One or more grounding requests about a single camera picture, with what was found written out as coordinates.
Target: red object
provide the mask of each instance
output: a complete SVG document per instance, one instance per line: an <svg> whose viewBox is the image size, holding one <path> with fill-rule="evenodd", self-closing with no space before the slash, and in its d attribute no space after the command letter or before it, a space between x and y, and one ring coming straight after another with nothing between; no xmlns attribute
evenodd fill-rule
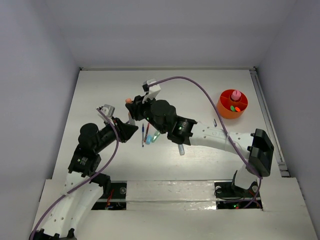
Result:
<svg viewBox="0 0 320 240"><path fill-rule="evenodd" d="M112 195L114 194L114 189L111 190L110 192L110 196L108 197L108 199L106 200L106 208L110 206L110 200L112 199Z"/></svg>
<svg viewBox="0 0 320 240"><path fill-rule="evenodd" d="M234 91L234 89L228 89L221 93L219 101L216 105L218 112L225 119L236 119L240 117L248 106L248 99L243 92L241 92L241 97L238 99L238 101L234 101L231 98L231 95ZM231 106L238 108L240 111L231 111Z"/></svg>
<svg viewBox="0 0 320 240"><path fill-rule="evenodd" d="M150 122L148 122L148 126L146 127L145 137L144 137L144 140L143 140L144 142L147 141L147 136L148 136L149 127L150 127Z"/></svg>

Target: green object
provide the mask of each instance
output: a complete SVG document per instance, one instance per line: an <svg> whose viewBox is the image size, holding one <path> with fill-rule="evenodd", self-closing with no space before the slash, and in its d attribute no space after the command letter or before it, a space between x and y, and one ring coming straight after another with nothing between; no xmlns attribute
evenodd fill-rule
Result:
<svg viewBox="0 0 320 240"><path fill-rule="evenodd" d="M156 131L151 139L151 142L154 143L160 135L161 133L159 131Z"/></svg>

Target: gray wall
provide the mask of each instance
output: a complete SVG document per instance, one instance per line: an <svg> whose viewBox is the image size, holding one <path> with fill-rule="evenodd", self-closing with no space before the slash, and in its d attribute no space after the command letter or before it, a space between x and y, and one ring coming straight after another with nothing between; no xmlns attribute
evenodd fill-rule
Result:
<svg viewBox="0 0 320 240"><path fill-rule="evenodd" d="M1 240L30 234L78 73L44 1L0 1Z"/></svg>
<svg viewBox="0 0 320 240"><path fill-rule="evenodd" d="M296 0L46 0L81 67L252 67Z"/></svg>
<svg viewBox="0 0 320 240"><path fill-rule="evenodd" d="M271 118L320 237L320 2L299 0L258 67Z"/></svg>

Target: white tabletop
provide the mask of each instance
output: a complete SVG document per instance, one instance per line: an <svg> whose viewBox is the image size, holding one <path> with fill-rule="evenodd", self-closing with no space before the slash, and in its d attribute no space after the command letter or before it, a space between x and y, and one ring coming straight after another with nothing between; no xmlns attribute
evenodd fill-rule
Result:
<svg viewBox="0 0 320 240"><path fill-rule="evenodd" d="M161 80L172 76L186 76L201 84L216 103L226 89L238 89L248 99L248 107L238 119L225 120L232 132L253 133L256 128L266 130L265 121L248 70L148 70L148 71L81 71L74 92L62 143L56 161L53 179L65 179L67 168L78 144L79 129L86 123L103 127L96 107L109 104L115 107L114 116L128 120L125 99L143 95L144 81ZM221 128L218 117L203 92L185 80L172 80L161 84L157 99L165 99L176 107L177 114L195 119L203 124ZM142 122L139 130L118 152L104 173L113 181L143 180L224 180L230 179L240 168L242 161L232 153L203 146L184 146L180 156L178 146L165 135L151 145L141 146ZM115 149L111 144L101 152L100 167L106 163ZM280 175L274 158L272 174Z"/></svg>
<svg viewBox="0 0 320 240"><path fill-rule="evenodd" d="M248 98L248 108L239 119L225 120L227 129L249 133L254 132L256 128L266 130L248 70L81 71L53 178L46 181L36 220L60 194L62 182L65 181L68 165L78 143L81 126L86 123L104 126L95 108L110 104L115 107L114 116L126 122L128 111L125 108L125 99L143 95L141 85L146 80L161 80L172 76L186 76L197 81L207 90L215 103L224 90L240 90ZM190 82L173 80L161 84L161 92L157 99L167 100L176 107L180 116L211 126L213 119L216 119L217 128L221 127L209 101ZM242 165L237 155L209 147L185 146L185 155L180 156L177 145L168 141L165 135L160 136L155 143L142 148L141 138L139 128L132 139L119 145L116 157L105 170L112 181L129 181L128 186L132 186L133 183L143 186L145 182L142 181L225 180L231 179ZM100 167L109 160L114 147L115 144L111 144L101 152ZM275 158L271 176L262 181L260 194L263 211L186 210L163 205L154 208L147 204L139 204L123 211L90 211L77 239L317 239L296 179L281 178Z"/></svg>

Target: white robotic arm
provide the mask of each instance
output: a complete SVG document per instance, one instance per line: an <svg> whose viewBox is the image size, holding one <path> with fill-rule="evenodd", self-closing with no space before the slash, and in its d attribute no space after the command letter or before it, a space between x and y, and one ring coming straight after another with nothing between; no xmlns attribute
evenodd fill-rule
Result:
<svg viewBox="0 0 320 240"><path fill-rule="evenodd" d="M176 144L207 146L236 154L235 148L228 138L231 137L237 149L248 160L248 163L261 177L270 175L274 147L265 131L256 129L255 133L230 132L206 126L193 119L178 116L176 108L165 100L156 100L160 92L159 85L148 87L155 80L147 81L143 88L145 96L136 96L132 103L126 103L131 117L136 120L147 120L160 133ZM100 108L100 113L114 112L114 108ZM127 142L138 129L137 126L122 123L118 118L108 115L122 143ZM90 183L78 188L71 194L70 189L92 177L101 161L99 152L116 140L113 128L99 130L93 123L82 126L80 136L61 195L66 195L48 214L48 219L41 230L31 240L76 240L77 229L86 218L93 205L102 195L110 193L110 177L100 173ZM248 190L257 180L244 164L233 176L232 186L240 190Z"/></svg>

